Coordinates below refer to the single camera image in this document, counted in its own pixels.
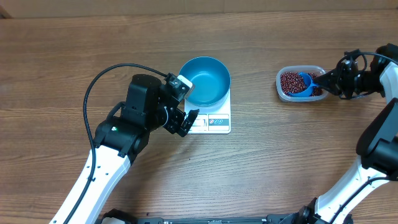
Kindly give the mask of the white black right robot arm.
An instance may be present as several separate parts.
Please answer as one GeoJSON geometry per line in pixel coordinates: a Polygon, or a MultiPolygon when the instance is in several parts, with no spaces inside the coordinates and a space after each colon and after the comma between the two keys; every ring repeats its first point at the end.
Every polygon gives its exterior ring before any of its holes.
{"type": "Polygon", "coordinates": [[[356,145],[357,157],[342,178],[325,194],[280,223],[352,223],[350,212],[373,190],[397,181],[397,46],[383,45],[375,52],[345,52],[335,69],[313,79],[319,87],[342,100],[378,93],[386,107],[365,129],[356,145]],[[357,58],[372,56],[363,69],[357,58]]]}

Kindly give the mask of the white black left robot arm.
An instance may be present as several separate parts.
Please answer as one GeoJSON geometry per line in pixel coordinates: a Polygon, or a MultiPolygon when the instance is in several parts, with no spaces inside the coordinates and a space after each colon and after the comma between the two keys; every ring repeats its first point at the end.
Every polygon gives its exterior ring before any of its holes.
{"type": "Polygon", "coordinates": [[[177,106],[194,84],[182,75],[164,81],[152,75],[132,77],[125,101],[118,103],[98,125],[86,164],[52,218],[52,223],[94,223],[117,183],[159,127],[184,137],[197,110],[184,113],[177,106]]]}

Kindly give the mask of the white digital kitchen scale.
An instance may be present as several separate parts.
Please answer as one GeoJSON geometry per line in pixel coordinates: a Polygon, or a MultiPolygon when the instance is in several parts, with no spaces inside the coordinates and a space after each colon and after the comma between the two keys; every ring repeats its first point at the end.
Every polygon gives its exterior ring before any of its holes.
{"type": "Polygon", "coordinates": [[[195,106],[185,101],[184,111],[199,110],[189,134],[229,134],[231,132],[231,94],[212,106],[195,106]]]}

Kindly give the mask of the blue plastic scoop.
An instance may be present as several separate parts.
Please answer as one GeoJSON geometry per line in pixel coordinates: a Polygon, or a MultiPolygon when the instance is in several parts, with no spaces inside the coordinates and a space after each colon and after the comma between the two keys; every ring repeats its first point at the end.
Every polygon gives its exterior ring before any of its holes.
{"type": "Polygon", "coordinates": [[[313,93],[313,89],[319,87],[314,81],[313,78],[308,74],[304,72],[299,72],[298,75],[300,75],[303,78],[303,82],[305,84],[306,89],[304,89],[301,92],[298,93],[291,93],[289,92],[288,95],[292,97],[309,97],[313,93]]]}

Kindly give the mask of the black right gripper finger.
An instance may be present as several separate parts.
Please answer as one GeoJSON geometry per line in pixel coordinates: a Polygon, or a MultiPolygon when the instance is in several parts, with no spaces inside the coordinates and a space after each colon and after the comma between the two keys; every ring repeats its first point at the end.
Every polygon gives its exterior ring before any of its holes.
{"type": "Polygon", "coordinates": [[[340,87],[335,82],[315,82],[316,86],[331,93],[332,95],[338,96],[341,94],[340,87]]]}
{"type": "Polygon", "coordinates": [[[333,69],[324,75],[318,76],[313,79],[314,83],[336,83],[338,81],[338,71],[333,69]]]}

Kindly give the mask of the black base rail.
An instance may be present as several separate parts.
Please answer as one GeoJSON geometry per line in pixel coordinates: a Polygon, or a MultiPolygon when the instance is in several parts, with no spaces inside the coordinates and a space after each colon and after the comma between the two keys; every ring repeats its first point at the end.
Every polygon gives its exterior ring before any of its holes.
{"type": "Polygon", "coordinates": [[[327,223],[316,216],[308,207],[289,214],[270,214],[266,217],[234,218],[180,218],[166,219],[160,217],[136,218],[126,212],[112,209],[95,221],[95,224],[294,224],[294,223],[327,223]]]}

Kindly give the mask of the teal blue bowl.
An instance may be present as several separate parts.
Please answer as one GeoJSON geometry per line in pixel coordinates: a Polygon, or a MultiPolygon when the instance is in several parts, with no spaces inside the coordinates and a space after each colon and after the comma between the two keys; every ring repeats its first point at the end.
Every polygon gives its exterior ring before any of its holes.
{"type": "Polygon", "coordinates": [[[194,84],[187,101],[195,106],[210,107],[222,102],[231,87],[227,67],[213,57],[196,57],[186,62],[180,75],[194,84]]]}

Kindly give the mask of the clear plastic food container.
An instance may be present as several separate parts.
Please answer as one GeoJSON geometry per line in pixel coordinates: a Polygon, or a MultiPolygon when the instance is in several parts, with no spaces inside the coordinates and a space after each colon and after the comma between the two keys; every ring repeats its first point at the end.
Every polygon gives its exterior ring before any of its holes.
{"type": "Polygon", "coordinates": [[[310,102],[310,101],[320,101],[320,100],[325,99],[328,96],[328,92],[325,90],[323,90],[323,94],[320,96],[292,97],[292,96],[286,95],[282,91],[282,87],[280,84],[280,76],[284,72],[314,73],[317,76],[326,74],[326,71],[324,71],[324,69],[322,69],[321,67],[315,66],[315,65],[297,65],[297,66],[289,66],[289,67],[282,68],[276,75],[276,88],[277,88],[277,92],[279,94],[279,98],[282,101],[302,103],[302,102],[310,102]]]}

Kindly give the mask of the red adzuki beans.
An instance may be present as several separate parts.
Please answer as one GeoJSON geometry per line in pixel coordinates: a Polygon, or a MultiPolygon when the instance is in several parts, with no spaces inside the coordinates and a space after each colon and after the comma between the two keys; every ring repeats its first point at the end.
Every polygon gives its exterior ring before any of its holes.
{"type": "MultiPolygon", "coordinates": [[[[317,77],[314,73],[308,73],[313,79],[317,77]]],[[[280,76],[280,84],[282,91],[288,95],[291,93],[298,93],[306,89],[303,78],[298,75],[298,72],[284,72],[280,76]]],[[[323,94],[321,88],[314,88],[311,96],[320,96],[323,94]]]]}

